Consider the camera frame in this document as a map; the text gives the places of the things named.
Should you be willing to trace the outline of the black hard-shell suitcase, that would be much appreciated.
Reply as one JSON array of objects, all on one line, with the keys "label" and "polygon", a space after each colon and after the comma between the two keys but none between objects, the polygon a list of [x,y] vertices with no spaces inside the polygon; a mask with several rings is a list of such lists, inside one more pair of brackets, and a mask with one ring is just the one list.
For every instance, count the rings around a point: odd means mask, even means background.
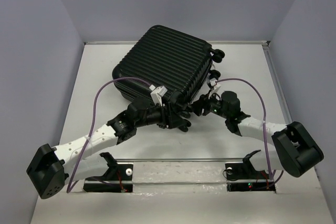
[{"label": "black hard-shell suitcase", "polygon": [[171,103],[184,119],[190,118],[191,103],[211,74],[214,62],[225,53],[208,42],[162,25],[151,27],[114,67],[115,87],[131,103],[147,99],[150,85],[165,86],[162,103]]}]

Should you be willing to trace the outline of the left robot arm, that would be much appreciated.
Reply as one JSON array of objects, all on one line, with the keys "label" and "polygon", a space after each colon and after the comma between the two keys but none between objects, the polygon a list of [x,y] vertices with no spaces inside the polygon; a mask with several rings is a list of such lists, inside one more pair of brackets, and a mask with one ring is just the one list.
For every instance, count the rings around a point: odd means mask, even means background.
[{"label": "left robot arm", "polygon": [[153,124],[183,132],[191,126],[170,103],[151,105],[147,99],[136,98],[126,110],[89,135],[63,145],[40,146],[26,173],[41,199],[48,199],[66,185],[88,177],[111,179],[117,163],[103,149],[119,145],[135,136],[139,127]]}]

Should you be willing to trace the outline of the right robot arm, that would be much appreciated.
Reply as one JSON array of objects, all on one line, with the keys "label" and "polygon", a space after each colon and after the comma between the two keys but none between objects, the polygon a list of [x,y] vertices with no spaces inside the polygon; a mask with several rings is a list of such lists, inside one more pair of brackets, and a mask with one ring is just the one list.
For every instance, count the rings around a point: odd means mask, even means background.
[{"label": "right robot arm", "polygon": [[257,150],[247,155],[249,161],[242,164],[241,171],[248,178],[268,169],[300,177],[324,159],[322,149],[300,122],[276,124],[253,118],[241,110],[235,92],[202,95],[192,108],[198,116],[214,113],[224,118],[226,127],[233,134],[274,146],[273,151]]}]

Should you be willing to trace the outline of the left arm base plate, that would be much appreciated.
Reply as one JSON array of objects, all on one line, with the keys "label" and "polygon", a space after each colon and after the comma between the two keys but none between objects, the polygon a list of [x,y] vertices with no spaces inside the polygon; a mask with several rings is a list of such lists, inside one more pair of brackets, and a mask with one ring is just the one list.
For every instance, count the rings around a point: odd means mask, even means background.
[{"label": "left arm base plate", "polygon": [[133,163],[118,163],[112,174],[104,174],[97,179],[88,178],[83,184],[87,193],[132,193]]}]

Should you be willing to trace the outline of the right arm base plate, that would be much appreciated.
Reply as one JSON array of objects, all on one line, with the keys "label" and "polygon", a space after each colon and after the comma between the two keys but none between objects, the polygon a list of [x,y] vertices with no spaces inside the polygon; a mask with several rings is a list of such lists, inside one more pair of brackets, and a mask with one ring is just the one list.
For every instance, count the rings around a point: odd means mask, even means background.
[{"label": "right arm base plate", "polygon": [[228,192],[273,191],[273,180],[264,171],[255,171],[243,163],[227,163],[223,170]]}]

